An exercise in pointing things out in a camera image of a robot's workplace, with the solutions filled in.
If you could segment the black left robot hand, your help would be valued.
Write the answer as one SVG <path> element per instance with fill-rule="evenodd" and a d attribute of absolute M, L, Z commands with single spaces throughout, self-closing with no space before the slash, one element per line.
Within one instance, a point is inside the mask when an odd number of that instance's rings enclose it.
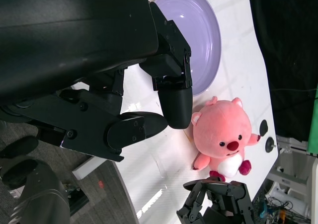
<path fill-rule="evenodd" d="M 0 118 L 46 143 L 120 162 L 192 115 L 191 48 L 149 0 L 0 0 Z M 121 112 L 124 71 L 152 78 L 161 114 Z"/>

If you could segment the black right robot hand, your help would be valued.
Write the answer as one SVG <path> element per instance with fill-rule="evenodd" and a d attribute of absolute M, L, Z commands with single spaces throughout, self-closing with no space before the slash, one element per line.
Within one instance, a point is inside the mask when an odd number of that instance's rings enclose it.
<path fill-rule="evenodd" d="M 187 182 L 190 191 L 176 212 L 183 224 L 253 224 L 254 211 L 246 184 L 220 178 Z"/>

